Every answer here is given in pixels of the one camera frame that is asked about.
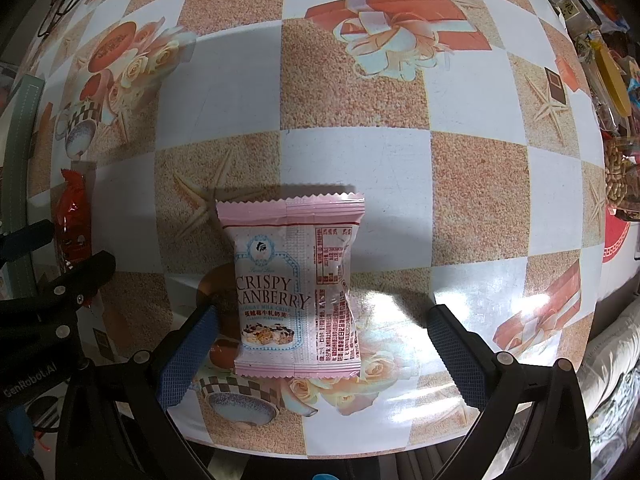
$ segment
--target yellow lid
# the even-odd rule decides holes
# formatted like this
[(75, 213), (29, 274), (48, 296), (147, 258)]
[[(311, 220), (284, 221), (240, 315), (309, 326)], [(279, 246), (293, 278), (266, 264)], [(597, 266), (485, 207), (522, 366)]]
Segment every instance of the yellow lid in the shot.
[(626, 93), (626, 85), (625, 82), (622, 81), (618, 65), (613, 61), (606, 45), (597, 41), (593, 41), (591, 44), (595, 51), (598, 70), (613, 104), (620, 115), (629, 117), (631, 115), (631, 101), (629, 100), (629, 95)]

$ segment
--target red plastic wrapper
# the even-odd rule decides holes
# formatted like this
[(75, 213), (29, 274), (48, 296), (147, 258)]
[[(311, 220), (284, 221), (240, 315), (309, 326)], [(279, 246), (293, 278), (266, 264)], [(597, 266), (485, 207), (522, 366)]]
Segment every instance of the red plastic wrapper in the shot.
[(91, 208), (82, 174), (62, 170), (62, 176), (66, 189), (56, 207), (56, 256), (66, 272), (91, 256)]

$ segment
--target metal bolt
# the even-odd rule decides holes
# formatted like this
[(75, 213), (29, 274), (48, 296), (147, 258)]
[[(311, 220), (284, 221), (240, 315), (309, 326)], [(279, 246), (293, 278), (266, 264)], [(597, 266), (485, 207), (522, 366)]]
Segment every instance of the metal bolt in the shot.
[(149, 361), (150, 357), (151, 355), (149, 354), (149, 352), (147, 352), (146, 350), (141, 350), (133, 356), (133, 360), (141, 365), (142, 363), (146, 363), (147, 361)]
[(571, 364), (571, 361), (569, 361), (569, 359), (558, 359), (558, 366), (565, 372), (570, 372), (574, 369), (574, 366)]
[(67, 337), (69, 334), (71, 334), (71, 329), (67, 326), (67, 325), (60, 325), (57, 329), (56, 329), (56, 335), (60, 338), (60, 339), (64, 339), (65, 337)]
[(498, 354), (498, 362), (505, 366), (509, 366), (513, 363), (513, 356), (509, 352), (500, 352)]

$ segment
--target table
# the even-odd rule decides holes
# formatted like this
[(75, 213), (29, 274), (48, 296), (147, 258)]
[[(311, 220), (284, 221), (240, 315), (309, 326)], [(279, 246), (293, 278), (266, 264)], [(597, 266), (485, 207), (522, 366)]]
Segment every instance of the table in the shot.
[[(219, 310), (225, 341), (171, 410), (187, 438), (328, 458), (465, 433), (477, 412), (420, 328), (428, 301), (523, 362), (580, 363), (604, 160), (546, 0), (85, 0), (21, 70), (47, 80), (30, 221), (51, 218), (60, 169), (76, 168), (94, 251), (117, 261), (79, 312), (87, 354), (107, 362), (103, 332), (128, 358), (197, 304)], [(233, 376), (232, 255), (214, 200), (352, 190), (367, 200), (351, 283), (359, 381)], [(52, 246), (33, 260), (38, 278), (56, 274)]]

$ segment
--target blue object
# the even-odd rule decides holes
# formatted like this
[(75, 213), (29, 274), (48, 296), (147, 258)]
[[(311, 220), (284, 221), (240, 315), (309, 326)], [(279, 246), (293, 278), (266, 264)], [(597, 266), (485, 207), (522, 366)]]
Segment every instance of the blue object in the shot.
[(11, 432), (14, 434), (15, 443), (23, 455), (28, 455), (33, 451), (35, 439), (33, 437), (33, 424), (24, 406), (16, 406), (6, 413), (6, 421)]
[(160, 373), (156, 399), (163, 410), (180, 404), (217, 337), (218, 316), (216, 309), (210, 306)]

